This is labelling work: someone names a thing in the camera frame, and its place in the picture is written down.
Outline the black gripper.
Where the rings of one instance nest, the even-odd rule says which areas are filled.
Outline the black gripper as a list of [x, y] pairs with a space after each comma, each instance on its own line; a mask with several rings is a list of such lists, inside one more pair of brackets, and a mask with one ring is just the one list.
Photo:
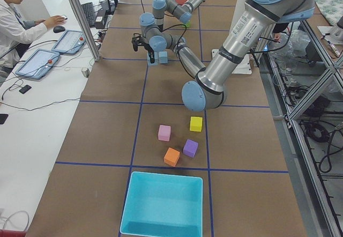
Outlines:
[[154, 50], [149, 45], [149, 43], [144, 42], [143, 46], [144, 46], [145, 50], [148, 52], [148, 64], [154, 65], [155, 64], [155, 52], [154, 52]]

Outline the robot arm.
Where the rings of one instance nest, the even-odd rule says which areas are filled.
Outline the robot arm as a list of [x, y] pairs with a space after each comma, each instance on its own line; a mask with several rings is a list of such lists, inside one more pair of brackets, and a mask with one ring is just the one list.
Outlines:
[[227, 78], [272, 24], [306, 20], [314, 13], [315, 0], [245, 0], [244, 11], [209, 65], [204, 65], [183, 41], [163, 28], [166, 12], [187, 23], [193, 11], [206, 0], [153, 0], [153, 11], [139, 18], [141, 33], [132, 38], [134, 49], [142, 46], [154, 63], [154, 55], [166, 49], [180, 59], [192, 80], [182, 88], [182, 101], [192, 111], [201, 112], [221, 106], [226, 98]]
[[152, 13], [155, 23], [160, 30], [163, 30], [165, 13], [178, 19], [181, 23], [187, 24], [194, 10], [206, 0], [153, 0]]

